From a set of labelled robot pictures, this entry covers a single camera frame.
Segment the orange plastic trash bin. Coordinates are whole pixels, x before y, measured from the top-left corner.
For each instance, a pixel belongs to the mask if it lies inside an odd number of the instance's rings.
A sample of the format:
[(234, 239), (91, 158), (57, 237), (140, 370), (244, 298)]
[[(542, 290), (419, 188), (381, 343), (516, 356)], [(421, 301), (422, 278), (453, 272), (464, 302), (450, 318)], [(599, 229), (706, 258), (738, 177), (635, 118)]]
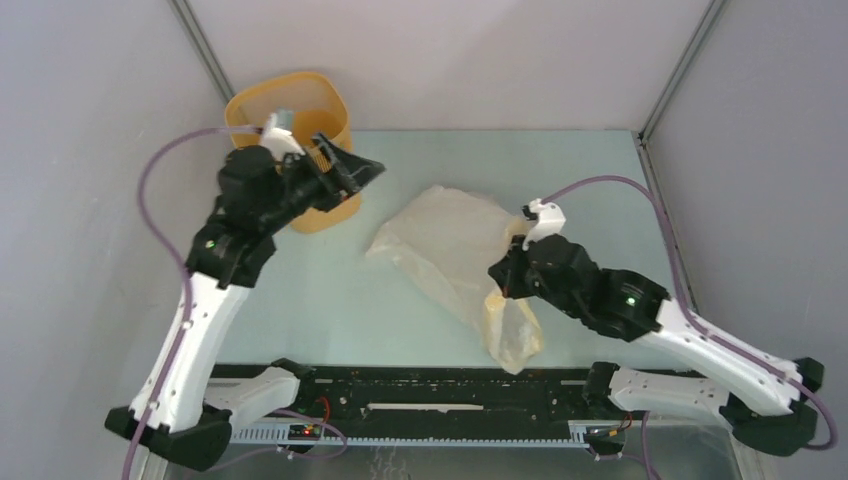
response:
[[(332, 82), (317, 72), (289, 73), (241, 91), (225, 108), (225, 125), (263, 127), (269, 115), (280, 108), (294, 112), (291, 131), (310, 157), (311, 137), (318, 132), (347, 152), (353, 151), (350, 115), (345, 101)], [(288, 227), (301, 234), (315, 234), (338, 225), (358, 212), (361, 191), (329, 212), (309, 208)]]

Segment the translucent white trash bag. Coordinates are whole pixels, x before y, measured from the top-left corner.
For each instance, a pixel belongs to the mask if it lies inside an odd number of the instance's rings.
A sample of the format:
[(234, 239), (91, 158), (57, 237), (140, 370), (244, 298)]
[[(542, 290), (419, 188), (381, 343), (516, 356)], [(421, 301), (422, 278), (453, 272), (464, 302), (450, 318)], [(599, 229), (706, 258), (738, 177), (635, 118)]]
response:
[(518, 374), (543, 350), (543, 331), (528, 301), (503, 297), (488, 270), (527, 230), (490, 197), (433, 185), (377, 229), (366, 254), (389, 259), (472, 327), (499, 367)]

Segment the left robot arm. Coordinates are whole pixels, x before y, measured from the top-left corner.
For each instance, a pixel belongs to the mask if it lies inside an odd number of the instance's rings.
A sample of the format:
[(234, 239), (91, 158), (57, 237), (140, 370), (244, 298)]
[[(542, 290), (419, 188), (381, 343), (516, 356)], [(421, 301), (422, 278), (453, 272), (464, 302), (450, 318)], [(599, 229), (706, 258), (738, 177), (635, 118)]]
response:
[(132, 447), (203, 472), (240, 429), (281, 409), (299, 417), (314, 408), (315, 388), (287, 367), (210, 385), (223, 340), (275, 254), (275, 235), (310, 209), (340, 206), (385, 171), (324, 134), (313, 143), (307, 151), (289, 131), (265, 127), (257, 144), (227, 155), (212, 213), (189, 253), (175, 256), (181, 296), (154, 367), (132, 402), (105, 420)]

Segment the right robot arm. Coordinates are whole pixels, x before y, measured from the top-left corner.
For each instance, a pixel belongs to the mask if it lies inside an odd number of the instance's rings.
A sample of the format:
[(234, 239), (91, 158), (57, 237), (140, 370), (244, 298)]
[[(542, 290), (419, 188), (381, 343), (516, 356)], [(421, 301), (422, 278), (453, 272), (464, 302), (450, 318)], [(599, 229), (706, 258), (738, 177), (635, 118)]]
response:
[(511, 299), (539, 298), (595, 333), (668, 354), (695, 376), (593, 365), (581, 392), (585, 411), (650, 411), (727, 429), (744, 445), (779, 457), (811, 449), (819, 415), (809, 405), (823, 365), (787, 360), (715, 327), (661, 285), (630, 270), (599, 267), (585, 248), (555, 234), (514, 237), (489, 276)]

